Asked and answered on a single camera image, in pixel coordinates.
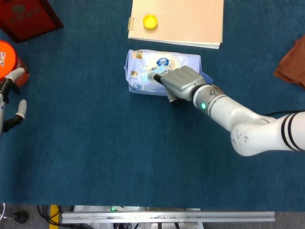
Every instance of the gray floor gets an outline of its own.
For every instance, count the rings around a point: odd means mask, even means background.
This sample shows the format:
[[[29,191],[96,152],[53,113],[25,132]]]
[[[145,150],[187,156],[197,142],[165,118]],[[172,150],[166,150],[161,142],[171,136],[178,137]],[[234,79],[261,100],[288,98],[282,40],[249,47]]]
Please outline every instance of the gray floor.
[[[3,220],[0,229],[48,229],[48,223],[42,219],[36,205],[7,205],[6,214],[25,210],[30,214],[28,222],[18,224],[14,220]],[[305,212],[277,212],[275,222],[264,223],[205,223],[205,229],[304,229]]]

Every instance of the notebook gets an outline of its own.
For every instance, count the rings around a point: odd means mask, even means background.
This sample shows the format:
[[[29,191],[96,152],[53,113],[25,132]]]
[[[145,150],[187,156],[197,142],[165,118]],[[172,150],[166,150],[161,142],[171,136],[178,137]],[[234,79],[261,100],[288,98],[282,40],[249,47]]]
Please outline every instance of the notebook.
[[[158,25],[143,26],[153,14]],[[223,41],[224,0],[133,0],[128,38],[218,49]]]

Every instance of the brown cloth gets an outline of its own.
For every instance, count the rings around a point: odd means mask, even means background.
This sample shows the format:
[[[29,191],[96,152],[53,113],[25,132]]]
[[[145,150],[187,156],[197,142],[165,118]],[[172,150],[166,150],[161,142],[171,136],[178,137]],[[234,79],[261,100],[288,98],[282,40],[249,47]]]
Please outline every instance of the brown cloth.
[[[274,75],[305,88],[305,35],[279,62]]]

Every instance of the yellow ball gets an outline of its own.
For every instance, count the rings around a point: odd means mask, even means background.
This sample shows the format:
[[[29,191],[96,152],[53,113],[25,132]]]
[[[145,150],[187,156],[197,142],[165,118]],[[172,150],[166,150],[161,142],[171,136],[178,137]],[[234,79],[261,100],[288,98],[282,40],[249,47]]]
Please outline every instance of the yellow ball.
[[[154,15],[149,14],[143,18],[143,25],[145,28],[152,30],[158,25],[158,20]]]

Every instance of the orange object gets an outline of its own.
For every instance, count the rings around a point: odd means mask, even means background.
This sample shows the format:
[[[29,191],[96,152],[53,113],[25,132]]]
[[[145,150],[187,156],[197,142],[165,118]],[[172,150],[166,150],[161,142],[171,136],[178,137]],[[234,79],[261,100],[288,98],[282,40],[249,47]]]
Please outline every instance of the orange object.
[[[25,70],[24,74],[15,81],[18,86],[22,86],[29,78],[28,68],[18,57],[14,48],[9,43],[0,40],[0,82],[16,68]]]

